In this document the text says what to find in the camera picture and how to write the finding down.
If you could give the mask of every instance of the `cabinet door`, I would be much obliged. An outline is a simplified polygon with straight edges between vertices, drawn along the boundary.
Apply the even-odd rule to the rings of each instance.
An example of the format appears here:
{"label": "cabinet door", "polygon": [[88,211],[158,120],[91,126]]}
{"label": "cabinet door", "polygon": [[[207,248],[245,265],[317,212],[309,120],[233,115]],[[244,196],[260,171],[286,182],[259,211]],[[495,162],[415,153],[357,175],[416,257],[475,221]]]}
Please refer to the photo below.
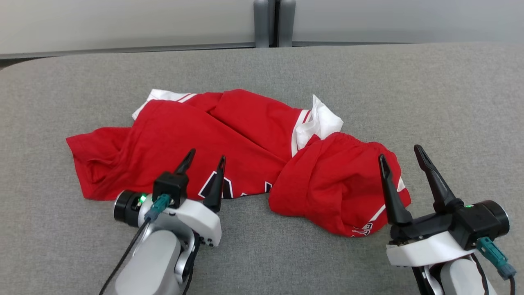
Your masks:
{"label": "cabinet door", "polygon": [[297,0],[293,44],[524,41],[522,0]]}
{"label": "cabinet door", "polygon": [[0,1],[0,57],[246,47],[254,41],[253,0]]}

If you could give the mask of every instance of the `teal connector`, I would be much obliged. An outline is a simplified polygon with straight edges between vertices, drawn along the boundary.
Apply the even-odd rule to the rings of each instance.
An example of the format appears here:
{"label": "teal connector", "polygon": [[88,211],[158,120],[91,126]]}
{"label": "teal connector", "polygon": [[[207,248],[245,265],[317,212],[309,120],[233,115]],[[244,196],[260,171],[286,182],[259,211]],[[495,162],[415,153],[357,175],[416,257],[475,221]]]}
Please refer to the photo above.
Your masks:
{"label": "teal connector", "polygon": [[160,213],[162,213],[169,203],[171,202],[171,197],[167,194],[161,194],[158,196],[157,200],[153,203],[149,211],[144,215],[144,220],[150,219],[150,222],[157,220]]}
{"label": "teal connector", "polygon": [[504,280],[509,279],[509,277],[517,273],[513,266],[508,263],[508,258],[506,258],[490,238],[483,237],[478,239],[477,250],[497,268],[498,274]]}

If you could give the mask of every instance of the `red fabric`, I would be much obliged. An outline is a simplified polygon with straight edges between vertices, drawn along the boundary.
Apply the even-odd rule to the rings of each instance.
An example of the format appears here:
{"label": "red fabric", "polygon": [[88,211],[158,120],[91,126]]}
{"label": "red fabric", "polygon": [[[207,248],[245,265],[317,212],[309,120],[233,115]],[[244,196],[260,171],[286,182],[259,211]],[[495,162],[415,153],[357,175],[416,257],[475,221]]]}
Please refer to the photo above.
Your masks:
{"label": "red fabric", "polygon": [[114,200],[125,189],[151,193],[196,149],[188,197],[199,194],[226,156],[224,197],[266,192],[291,159],[302,110],[245,90],[197,94],[184,103],[151,100],[131,128],[100,128],[67,138],[85,198]]}
{"label": "red fabric", "polygon": [[[314,136],[289,161],[271,189],[269,207],[286,216],[306,217],[331,233],[367,236],[387,223],[378,157],[384,154],[396,185],[397,157],[377,142],[333,133]],[[407,189],[399,192],[405,206]]]}

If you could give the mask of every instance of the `camera lens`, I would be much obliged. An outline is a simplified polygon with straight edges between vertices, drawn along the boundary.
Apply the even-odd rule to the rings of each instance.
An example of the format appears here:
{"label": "camera lens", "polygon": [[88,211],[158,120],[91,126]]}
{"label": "camera lens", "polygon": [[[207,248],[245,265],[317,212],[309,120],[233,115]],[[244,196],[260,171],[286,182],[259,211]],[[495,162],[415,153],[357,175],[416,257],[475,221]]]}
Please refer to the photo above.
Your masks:
{"label": "camera lens", "polygon": [[495,216],[495,218],[502,225],[500,231],[498,232],[498,237],[501,237],[509,232],[509,217],[504,208],[502,208],[499,204],[491,200],[482,201],[477,204],[482,204],[486,208],[488,208],[488,210],[493,214],[493,216]]}
{"label": "camera lens", "polygon": [[143,193],[133,191],[123,191],[115,201],[113,217],[115,220],[127,223],[131,226],[138,227],[138,214],[140,209],[136,204]]}

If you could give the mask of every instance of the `gray table surface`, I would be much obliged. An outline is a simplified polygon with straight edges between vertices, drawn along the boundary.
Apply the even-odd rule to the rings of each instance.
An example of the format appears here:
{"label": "gray table surface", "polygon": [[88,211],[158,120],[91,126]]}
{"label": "gray table surface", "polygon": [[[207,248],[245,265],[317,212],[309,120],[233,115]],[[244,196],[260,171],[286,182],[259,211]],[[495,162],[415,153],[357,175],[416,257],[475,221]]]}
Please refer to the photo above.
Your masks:
{"label": "gray table surface", "polygon": [[[38,59],[0,71],[0,294],[97,294],[136,229],[112,202],[82,197],[65,138],[130,126],[151,88],[243,88],[307,108],[316,94],[343,131],[396,153],[414,216],[432,199],[413,145],[454,193],[492,199],[511,217],[498,245],[524,270],[524,47],[373,45],[98,54]],[[225,200],[223,238],[195,262],[194,294],[416,294],[388,264],[388,227],[334,236],[274,214],[267,195]],[[485,259],[499,294],[509,292]],[[522,279],[517,278],[522,286]]]}

